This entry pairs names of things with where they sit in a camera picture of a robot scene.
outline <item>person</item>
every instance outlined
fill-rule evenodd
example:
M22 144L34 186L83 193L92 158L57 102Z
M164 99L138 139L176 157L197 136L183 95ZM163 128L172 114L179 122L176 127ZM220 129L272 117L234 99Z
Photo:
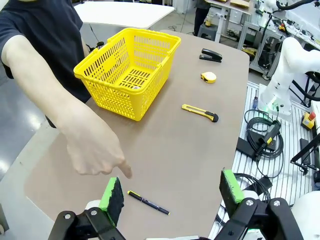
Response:
M82 25L71 0L9 0L0 11L1 61L65 136L76 171L109 174L119 167L130 178L117 135L86 106L91 96L73 73L89 54Z
M205 0L196 0L195 7L193 35L198 36L200 26L204 23L211 6L210 3L207 3Z

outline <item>black stapler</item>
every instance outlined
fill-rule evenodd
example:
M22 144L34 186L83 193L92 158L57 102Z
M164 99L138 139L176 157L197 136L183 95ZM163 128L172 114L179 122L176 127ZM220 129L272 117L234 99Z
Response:
M221 63L221 60L222 60L221 54L206 48L203 48L201 53L202 54L200 54L199 59Z

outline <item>pointing finger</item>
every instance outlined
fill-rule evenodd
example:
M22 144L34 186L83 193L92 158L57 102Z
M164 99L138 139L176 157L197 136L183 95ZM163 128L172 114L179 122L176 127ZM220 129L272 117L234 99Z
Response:
M123 174L130 179L132 177L131 166L128 164L127 160L124 160L118 165L118 168L123 172Z

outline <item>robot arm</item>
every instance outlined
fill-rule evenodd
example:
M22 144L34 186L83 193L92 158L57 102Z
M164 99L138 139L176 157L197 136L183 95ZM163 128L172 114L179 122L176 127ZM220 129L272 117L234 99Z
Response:
M276 114L280 107L281 114L291 114L289 87L297 73L320 72L320 51L304 50L293 37L283 41L278 66L265 91L261 93L258 108Z

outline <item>yellow basket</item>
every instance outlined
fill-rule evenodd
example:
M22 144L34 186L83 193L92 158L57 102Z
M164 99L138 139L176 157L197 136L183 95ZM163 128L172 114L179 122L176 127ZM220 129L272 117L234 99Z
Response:
M140 121L168 79L181 39L126 28L75 68L99 107Z

